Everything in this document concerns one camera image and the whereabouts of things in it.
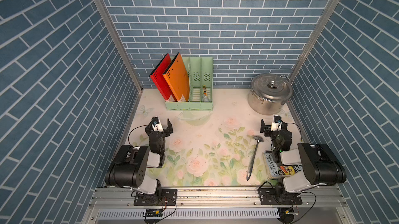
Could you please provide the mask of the red folder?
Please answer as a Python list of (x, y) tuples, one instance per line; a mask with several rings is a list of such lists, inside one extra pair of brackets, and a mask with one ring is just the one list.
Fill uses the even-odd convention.
[(171, 64), (171, 58), (167, 53), (161, 62), (154, 68), (154, 70), (150, 74), (150, 78), (156, 85), (157, 89), (161, 93), (162, 97), (167, 102), (176, 102), (176, 98), (173, 95), (167, 81), (165, 80), (163, 74), (166, 71), (167, 67)]

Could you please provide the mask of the metal ladle spoon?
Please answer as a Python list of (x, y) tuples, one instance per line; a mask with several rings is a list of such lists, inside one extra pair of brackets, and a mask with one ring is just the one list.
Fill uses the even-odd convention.
[(247, 170), (247, 173), (246, 173), (246, 180), (247, 181), (249, 181), (250, 178), (251, 178), (251, 174), (252, 174), (253, 166), (254, 166), (254, 163), (255, 163), (256, 153), (257, 153), (259, 144), (261, 142), (264, 142), (264, 139), (260, 135), (253, 135), (252, 138), (253, 138), (253, 140), (256, 141), (256, 146), (255, 146), (255, 149), (254, 149), (254, 153), (252, 154), (252, 158), (251, 158), (251, 161), (249, 163), (248, 170)]

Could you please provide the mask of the small item in organizer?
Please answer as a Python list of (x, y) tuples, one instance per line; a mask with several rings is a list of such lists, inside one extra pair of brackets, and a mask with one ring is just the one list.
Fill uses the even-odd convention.
[(207, 87), (203, 86), (203, 101), (204, 102), (210, 102), (210, 99), (208, 97), (208, 93), (207, 93)]

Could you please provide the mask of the colourful children's book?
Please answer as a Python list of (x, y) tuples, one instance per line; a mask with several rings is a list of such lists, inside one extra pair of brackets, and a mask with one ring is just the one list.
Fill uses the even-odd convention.
[(277, 165), (272, 153), (263, 153), (268, 179), (280, 179), (295, 175), (302, 171), (302, 165)]

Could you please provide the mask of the steel pot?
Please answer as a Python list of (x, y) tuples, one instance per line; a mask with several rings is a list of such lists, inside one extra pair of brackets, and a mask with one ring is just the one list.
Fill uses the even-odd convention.
[(249, 106), (259, 114), (262, 115), (275, 115), (280, 112), (284, 104), (287, 102), (270, 102), (267, 100), (259, 99), (251, 90), (248, 94)]

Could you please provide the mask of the small circuit board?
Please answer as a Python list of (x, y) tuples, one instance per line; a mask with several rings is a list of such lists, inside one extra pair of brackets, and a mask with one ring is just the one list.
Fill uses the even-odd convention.
[(144, 218), (162, 218), (163, 210), (161, 209), (146, 209)]

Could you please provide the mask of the orange folder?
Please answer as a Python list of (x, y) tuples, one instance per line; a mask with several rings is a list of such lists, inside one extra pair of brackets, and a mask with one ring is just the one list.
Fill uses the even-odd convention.
[(190, 96), (189, 74), (178, 53), (163, 73), (172, 95), (178, 102), (187, 102)]

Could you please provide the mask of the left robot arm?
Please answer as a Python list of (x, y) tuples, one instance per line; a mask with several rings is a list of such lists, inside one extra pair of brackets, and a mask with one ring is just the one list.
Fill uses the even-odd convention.
[(145, 127), (149, 144), (122, 145), (112, 160), (105, 177), (107, 186), (130, 188), (138, 193), (160, 197), (162, 186), (158, 179), (146, 174), (147, 168), (161, 168), (165, 162), (165, 138), (174, 132), (172, 123), (163, 127), (159, 117), (153, 117)]

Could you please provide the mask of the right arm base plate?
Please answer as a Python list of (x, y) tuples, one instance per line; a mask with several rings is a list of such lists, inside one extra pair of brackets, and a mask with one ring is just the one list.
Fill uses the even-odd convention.
[(272, 188), (258, 190), (261, 205), (302, 205), (302, 199), (298, 193), (278, 192)]

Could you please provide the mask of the green file organizer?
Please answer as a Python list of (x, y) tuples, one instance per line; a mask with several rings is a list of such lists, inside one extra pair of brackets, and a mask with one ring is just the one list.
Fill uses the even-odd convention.
[[(188, 102), (166, 102), (167, 110), (212, 111), (213, 110), (213, 68), (212, 57), (183, 57), (189, 74), (190, 97)], [(203, 86), (207, 87), (210, 102), (203, 101)]]

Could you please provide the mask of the steel pot lid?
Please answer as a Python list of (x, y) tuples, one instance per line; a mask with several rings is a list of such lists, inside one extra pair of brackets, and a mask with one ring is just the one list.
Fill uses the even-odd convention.
[(293, 95), (293, 81), (285, 75), (259, 74), (251, 81), (252, 92), (261, 100), (285, 102)]

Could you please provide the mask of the aluminium front rail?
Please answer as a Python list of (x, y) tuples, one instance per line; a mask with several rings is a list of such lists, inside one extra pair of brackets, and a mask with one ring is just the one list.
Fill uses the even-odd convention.
[[(302, 205), (261, 205), (256, 186), (177, 187), (173, 206), (134, 206), (134, 193), (98, 188), (84, 224), (277, 224), (286, 210), (296, 224), (354, 224), (348, 201), (337, 186), (302, 193)], [(163, 210), (162, 218), (144, 218), (146, 209)]]

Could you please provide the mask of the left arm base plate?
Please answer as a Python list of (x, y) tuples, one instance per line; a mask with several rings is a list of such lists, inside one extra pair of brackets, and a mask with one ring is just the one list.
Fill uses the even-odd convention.
[(134, 197), (134, 206), (173, 206), (177, 198), (177, 189), (161, 190), (161, 193), (156, 195), (140, 194)]

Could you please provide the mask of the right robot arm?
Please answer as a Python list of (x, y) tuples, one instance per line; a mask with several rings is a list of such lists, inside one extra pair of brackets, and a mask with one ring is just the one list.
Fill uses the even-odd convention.
[(327, 144), (300, 142), (292, 148), (293, 134), (279, 115), (273, 117), (271, 125), (261, 121), (260, 132), (271, 139), (271, 150), (266, 155), (275, 163), (272, 175), (280, 176), (274, 186), (277, 197), (346, 182), (346, 170)]

